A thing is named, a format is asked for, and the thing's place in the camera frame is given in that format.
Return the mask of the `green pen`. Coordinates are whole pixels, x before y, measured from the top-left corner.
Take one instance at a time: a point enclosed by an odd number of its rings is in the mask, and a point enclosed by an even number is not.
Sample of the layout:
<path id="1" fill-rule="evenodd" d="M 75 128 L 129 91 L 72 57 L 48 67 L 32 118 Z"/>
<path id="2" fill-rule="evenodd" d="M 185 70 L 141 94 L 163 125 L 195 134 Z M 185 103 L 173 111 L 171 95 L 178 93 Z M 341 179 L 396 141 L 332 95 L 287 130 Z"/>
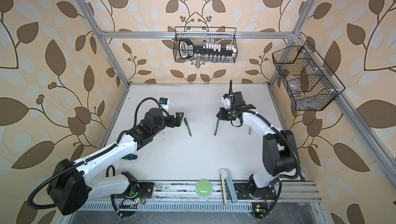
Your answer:
<path id="1" fill-rule="evenodd" d="M 218 127 L 219 127 L 219 122 L 220 122 L 220 119 L 219 119 L 219 118 L 217 118 L 216 127 L 215 127 L 215 131 L 214 131 L 214 136 L 217 136 L 217 133 L 218 133 Z"/>
<path id="2" fill-rule="evenodd" d="M 186 118 L 184 118 L 184 124 L 185 124 L 185 125 L 186 125 L 186 127 L 187 127 L 187 130 L 188 130 L 189 136 L 190 136 L 190 137 L 192 137 L 192 133 L 191 133 L 191 130 L 190 130 L 190 127 L 189 127 L 189 124 L 188 124 L 188 121 L 187 121 L 187 119 L 186 119 Z"/>

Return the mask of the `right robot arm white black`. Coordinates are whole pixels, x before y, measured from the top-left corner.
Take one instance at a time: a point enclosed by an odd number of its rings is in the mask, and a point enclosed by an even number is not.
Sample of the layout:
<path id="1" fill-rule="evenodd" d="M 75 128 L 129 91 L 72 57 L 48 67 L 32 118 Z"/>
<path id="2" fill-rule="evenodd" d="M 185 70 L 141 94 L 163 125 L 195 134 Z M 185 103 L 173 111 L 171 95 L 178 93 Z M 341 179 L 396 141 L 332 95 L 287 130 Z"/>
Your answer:
<path id="1" fill-rule="evenodd" d="M 283 179 L 298 179 L 301 162 L 295 136 L 291 130 L 279 130 L 256 107 L 246 104 L 241 92 L 233 91 L 230 81 L 229 92 L 222 97 L 224 107 L 217 113 L 219 121 L 228 121 L 233 127 L 249 126 L 262 139 L 262 161 L 264 169 L 249 177 L 251 197 L 260 199 L 264 193 Z"/>

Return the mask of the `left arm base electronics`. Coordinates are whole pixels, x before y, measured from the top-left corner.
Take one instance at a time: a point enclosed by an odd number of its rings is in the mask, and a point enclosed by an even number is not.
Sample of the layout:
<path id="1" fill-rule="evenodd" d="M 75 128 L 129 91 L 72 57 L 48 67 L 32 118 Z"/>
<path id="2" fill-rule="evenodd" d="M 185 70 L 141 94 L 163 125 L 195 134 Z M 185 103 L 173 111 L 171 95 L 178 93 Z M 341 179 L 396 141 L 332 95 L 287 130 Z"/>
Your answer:
<path id="1" fill-rule="evenodd" d="M 154 182 L 137 182 L 122 194 L 113 194 L 110 201 L 119 218 L 127 218 L 135 214 L 140 205 L 144 205 L 154 191 Z"/>

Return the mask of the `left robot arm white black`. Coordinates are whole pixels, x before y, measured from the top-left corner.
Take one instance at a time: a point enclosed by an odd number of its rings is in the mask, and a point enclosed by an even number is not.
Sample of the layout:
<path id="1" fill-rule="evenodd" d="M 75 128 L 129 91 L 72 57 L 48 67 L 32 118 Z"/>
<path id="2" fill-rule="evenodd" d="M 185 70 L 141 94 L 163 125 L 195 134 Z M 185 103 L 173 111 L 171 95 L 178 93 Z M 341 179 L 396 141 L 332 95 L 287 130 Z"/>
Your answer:
<path id="1" fill-rule="evenodd" d="M 133 127 L 122 131 L 115 142 L 82 159 L 59 162 L 53 175 L 31 192 L 26 204 L 35 210 L 56 207 L 62 215 L 69 215 L 88 201 L 128 193 L 138 182 L 128 171 L 102 180 L 95 177 L 103 170 L 110 171 L 118 160 L 142 149 L 165 128 L 181 126 L 183 112 L 170 115 L 168 99 L 152 100 L 157 107 L 146 112 L 141 121 L 134 120 Z"/>

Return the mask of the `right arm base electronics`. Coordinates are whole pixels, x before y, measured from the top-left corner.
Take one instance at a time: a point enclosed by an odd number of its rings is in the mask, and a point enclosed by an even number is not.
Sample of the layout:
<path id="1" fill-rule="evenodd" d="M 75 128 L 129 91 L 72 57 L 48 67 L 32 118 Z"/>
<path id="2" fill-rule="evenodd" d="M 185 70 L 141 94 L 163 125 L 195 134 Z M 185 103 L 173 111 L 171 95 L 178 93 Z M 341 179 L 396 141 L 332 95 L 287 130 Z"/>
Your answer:
<path id="1" fill-rule="evenodd" d="M 253 183 L 234 183 L 238 200 L 252 202 L 251 215 L 255 219 L 265 219 L 278 202 L 279 194 L 274 186 L 256 188 Z"/>

